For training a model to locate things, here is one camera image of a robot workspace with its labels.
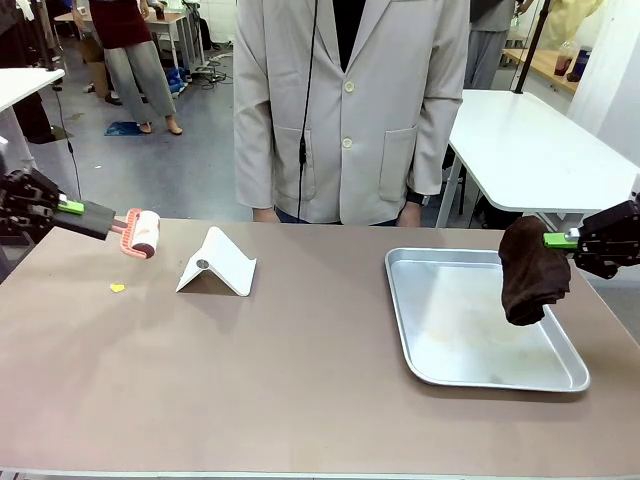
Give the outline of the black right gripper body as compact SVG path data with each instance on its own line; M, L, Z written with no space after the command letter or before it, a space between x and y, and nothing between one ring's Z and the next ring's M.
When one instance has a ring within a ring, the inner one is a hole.
M584 219L573 260L600 278L639 264L639 202L626 200Z

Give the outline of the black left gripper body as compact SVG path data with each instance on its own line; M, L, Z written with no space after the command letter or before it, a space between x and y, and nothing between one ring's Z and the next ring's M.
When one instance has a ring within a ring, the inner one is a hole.
M1 177L1 235L45 236L58 216L59 187L38 170L15 170Z

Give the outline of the person left hand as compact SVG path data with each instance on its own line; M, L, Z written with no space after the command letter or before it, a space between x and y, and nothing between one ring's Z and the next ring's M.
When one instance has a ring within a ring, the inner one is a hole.
M421 226L421 215L423 206L421 204L406 202L398 219L397 227L419 228Z

